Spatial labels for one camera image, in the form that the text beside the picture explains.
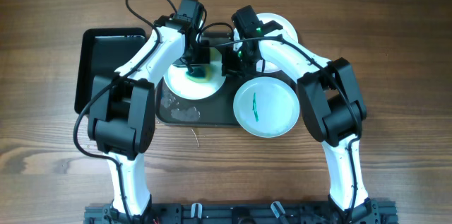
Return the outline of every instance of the wooden table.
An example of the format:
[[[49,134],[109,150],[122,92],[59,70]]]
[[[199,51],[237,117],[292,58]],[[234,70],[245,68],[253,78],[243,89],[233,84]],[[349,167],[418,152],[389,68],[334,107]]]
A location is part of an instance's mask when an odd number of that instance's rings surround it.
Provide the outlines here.
[[[452,220],[451,0],[200,0],[208,23],[251,4],[284,16],[313,52],[345,57],[368,108],[361,141],[369,195],[397,202],[400,223]],[[132,0],[146,18],[165,0]],[[80,223],[113,197],[107,163],[72,144],[82,34],[150,29],[124,0],[0,0],[0,223]],[[146,152],[155,203],[326,200],[320,143],[302,120],[274,139],[243,129],[156,124]],[[86,136],[86,121],[80,137]]]

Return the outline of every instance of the robotic hand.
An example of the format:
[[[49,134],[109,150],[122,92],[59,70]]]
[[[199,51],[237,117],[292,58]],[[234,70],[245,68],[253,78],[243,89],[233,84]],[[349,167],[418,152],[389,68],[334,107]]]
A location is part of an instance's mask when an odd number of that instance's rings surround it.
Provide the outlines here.
[[[145,182],[143,153],[155,130],[154,88],[173,62],[180,58],[190,61],[196,55],[197,26],[203,10],[197,0],[182,0],[176,14],[155,21],[157,30],[146,44],[116,70],[119,76],[130,74],[128,79],[105,91],[90,107],[90,139],[97,141],[98,149],[105,155],[121,163],[122,172],[117,172],[117,166],[109,161],[114,201],[108,210],[113,220],[120,223],[127,223],[127,219],[133,223],[152,222],[152,198]],[[367,111],[350,64],[343,58],[330,61],[313,54],[275,21],[262,23],[250,6],[239,9],[232,20],[239,40],[222,45],[240,42],[237,55],[248,67],[255,68],[256,62],[264,59],[297,82],[304,123],[326,154],[331,178],[331,220],[354,223],[365,219],[372,213],[372,204],[363,185],[358,148],[361,122]],[[143,59],[139,68],[129,73]],[[93,96],[119,76],[96,76]],[[340,94],[327,99],[324,90],[328,88]]]

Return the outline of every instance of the wooden surface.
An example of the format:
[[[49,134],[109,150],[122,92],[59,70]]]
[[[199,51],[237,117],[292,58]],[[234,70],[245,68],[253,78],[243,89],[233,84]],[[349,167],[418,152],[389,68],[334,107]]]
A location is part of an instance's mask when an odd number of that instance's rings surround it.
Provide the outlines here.
[[[452,221],[451,0],[200,0],[208,23],[248,4],[284,16],[313,52],[345,57],[368,117],[361,161],[371,197],[397,202],[400,223]],[[132,0],[146,18],[164,0]],[[124,0],[0,0],[0,223],[80,223],[113,197],[107,163],[72,144],[82,34],[149,28]],[[321,145],[303,122],[280,138],[243,129],[157,124],[146,153],[153,201],[326,200]],[[80,131],[88,142],[86,123]]]

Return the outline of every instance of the wood grain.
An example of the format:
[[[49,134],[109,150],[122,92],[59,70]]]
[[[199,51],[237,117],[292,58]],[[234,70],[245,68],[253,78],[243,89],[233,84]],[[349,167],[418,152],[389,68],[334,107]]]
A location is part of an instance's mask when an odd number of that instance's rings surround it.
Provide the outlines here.
[[[200,0],[208,23],[248,4],[278,13],[313,52],[352,62],[368,107],[361,142],[371,197],[397,202],[400,223],[452,219],[451,0]],[[132,0],[147,18],[164,0]],[[104,161],[73,146],[73,101],[88,28],[149,29],[124,0],[0,0],[0,223],[80,223],[109,202]],[[156,124],[146,153],[159,202],[326,200],[328,169],[303,122],[275,139],[243,129]],[[94,149],[86,136],[83,147]]]

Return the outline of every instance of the robotic arm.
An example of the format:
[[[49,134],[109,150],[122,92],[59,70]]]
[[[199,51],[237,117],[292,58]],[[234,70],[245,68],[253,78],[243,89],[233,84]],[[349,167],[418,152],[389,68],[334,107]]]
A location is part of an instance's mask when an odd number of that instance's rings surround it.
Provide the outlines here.
[[[152,54],[128,81],[107,91],[91,108],[88,122],[88,135],[97,141],[100,151],[122,163],[126,205],[128,212],[138,221],[143,221],[152,204],[152,198],[145,182],[143,153],[150,145],[155,129],[154,88],[174,61],[183,57],[196,37],[202,15],[202,5],[196,0],[183,0],[179,11],[190,4],[189,13],[172,17],[162,16],[155,22],[161,35],[161,41]],[[350,64],[344,60],[330,61],[317,56],[290,38],[281,25],[275,21],[260,22],[250,6],[238,10],[232,17],[241,39],[250,37],[276,37],[295,45],[329,72],[345,92],[353,112],[359,117],[359,123],[365,119],[367,111],[359,92],[355,75]],[[124,75],[149,53],[157,41],[153,33],[141,50],[128,63],[116,72]],[[339,219],[345,219],[352,207],[354,182],[351,161],[355,166],[357,180],[356,202],[353,220],[359,220],[365,212],[365,203],[369,200],[364,188],[359,163],[359,141],[352,144],[352,160],[347,147],[357,138],[354,133],[352,115],[336,96],[326,99],[324,90],[327,80],[319,68],[289,45],[273,40],[243,42],[239,52],[242,61],[256,64],[259,59],[270,61],[282,69],[293,81],[297,82],[299,100],[302,106],[304,123],[311,135],[321,142],[326,154],[331,178],[330,205]],[[114,76],[96,76],[93,82],[93,96],[102,87],[114,80]],[[110,163],[114,184],[113,215],[124,219],[116,166]]]

